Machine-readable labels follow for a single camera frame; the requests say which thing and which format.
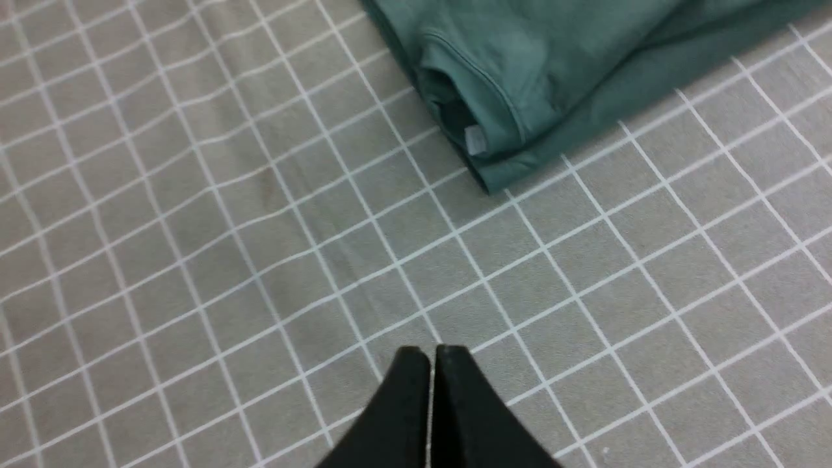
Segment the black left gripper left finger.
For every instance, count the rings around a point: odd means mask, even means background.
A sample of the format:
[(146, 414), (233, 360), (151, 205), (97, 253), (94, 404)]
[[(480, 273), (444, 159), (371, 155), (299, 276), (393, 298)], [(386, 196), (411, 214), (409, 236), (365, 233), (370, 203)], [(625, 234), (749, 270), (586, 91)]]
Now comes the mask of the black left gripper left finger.
[(419, 347), (399, 348), (368, 405), (318, 467), (424, 467), (430, 370)]

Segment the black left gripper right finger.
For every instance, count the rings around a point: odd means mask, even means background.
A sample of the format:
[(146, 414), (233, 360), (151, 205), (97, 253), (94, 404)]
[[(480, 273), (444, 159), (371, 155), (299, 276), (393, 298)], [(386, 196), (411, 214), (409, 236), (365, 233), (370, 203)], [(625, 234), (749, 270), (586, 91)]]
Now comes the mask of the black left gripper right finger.
[(503, 403), (466, 347), (437, 346), (433, 398), (431, 466), (561, 466)]

